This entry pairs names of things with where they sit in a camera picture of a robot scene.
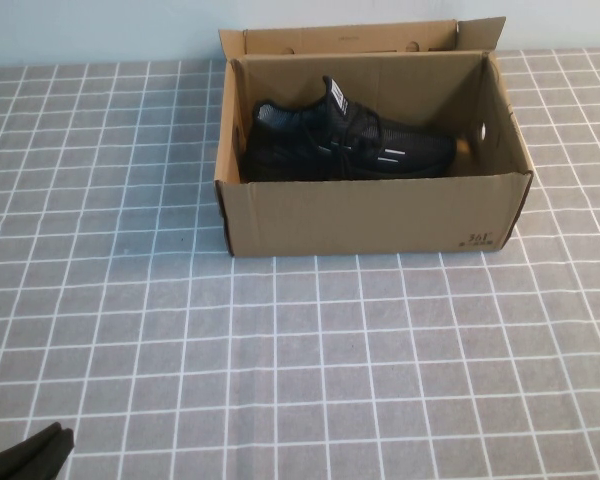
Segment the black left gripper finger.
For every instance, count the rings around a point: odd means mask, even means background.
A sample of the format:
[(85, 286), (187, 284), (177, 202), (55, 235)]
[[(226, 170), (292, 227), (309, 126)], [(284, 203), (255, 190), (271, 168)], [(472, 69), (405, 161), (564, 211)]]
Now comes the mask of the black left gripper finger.
[(0, 452), (0, 479), (33, 479), (34, 458), (60, 430), (60, 423), (52, 423), (30, 438)]
[(75, 446), (74, 432), (62, 429), (36, 455), (32, 465), (35, 480), (55, 479)]

